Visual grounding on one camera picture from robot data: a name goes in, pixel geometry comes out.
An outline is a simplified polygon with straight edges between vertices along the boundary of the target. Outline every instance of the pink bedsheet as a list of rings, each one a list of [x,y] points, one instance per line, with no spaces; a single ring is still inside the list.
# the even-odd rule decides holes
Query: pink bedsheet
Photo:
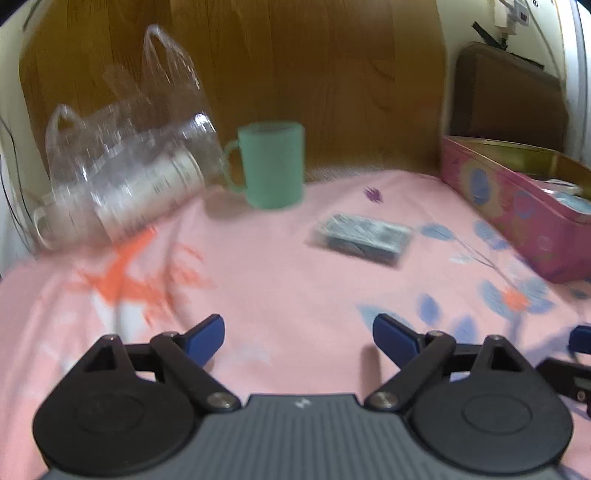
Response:
[[[335,212],[416,229],[398,268],[307,245]],[[0,287],[0,478],[44,471],[31,436],[43,398],[102,334],[143,342],[186,330],[211,313],[226,320],[213,375],[249,393],[354,392],[396,371],[372,343],[388,312],[459,342],[510,338],[534,363],[565,356],[586,321],[591,284],[547,285],[450,188],[432,177],[370,174],[308,187],[302,205],[255,211],[211,191],[126,244],[101,254],[44,258]],[[591,421],[569,405],[575,429],[564,457],[591,478]]]

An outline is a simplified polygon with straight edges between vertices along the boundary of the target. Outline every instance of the pink floral box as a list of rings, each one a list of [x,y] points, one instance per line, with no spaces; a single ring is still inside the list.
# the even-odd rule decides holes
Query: pink floral box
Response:
[[[562,203],[530,175],[576,183],[583,197],[591,195],[591,171],[558,152],[493,140],[443,138],[443,181],[496,227],[533,270],[555,283],[591,277],[589,204],[571,196]]]

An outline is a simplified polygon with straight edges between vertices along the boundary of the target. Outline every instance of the mug rim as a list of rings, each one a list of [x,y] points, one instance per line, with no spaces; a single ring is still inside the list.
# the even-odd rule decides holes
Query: mug rim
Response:
[[[258,134],[258,135],[276,135],[279,133],[283,133],[286,131],[296,130],[296,129],[303,129],[304,126],[295,121],[262,121],[262,122],[254,122],[248,125],[244,125],[242,127],[238,127],[238,134],[246,133],[246,134]]]

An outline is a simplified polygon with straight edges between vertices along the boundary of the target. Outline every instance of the ribbed gray surface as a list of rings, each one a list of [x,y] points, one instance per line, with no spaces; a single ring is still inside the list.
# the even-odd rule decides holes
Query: ribbed gray surface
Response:
[[[81,478],[52,471],[43,480]],[[118,480],[475,478],[426,454],[399,417],[364,410],[352,395],[253,395],[242,410],[208,417],[168,462]],[[562,480],[554,469],[512,478]]]

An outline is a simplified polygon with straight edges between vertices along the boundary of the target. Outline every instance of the wooden headboard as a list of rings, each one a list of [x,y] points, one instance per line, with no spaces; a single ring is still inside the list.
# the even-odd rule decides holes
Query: wooden headboard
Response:
[[[309,167],[437,168],[445,50],[436,0],[53,0],[20,62],[41,152],[55,107],[113,102],[139,80],[146,27],[191,55],[220,140],[265,119],[301,122]]]

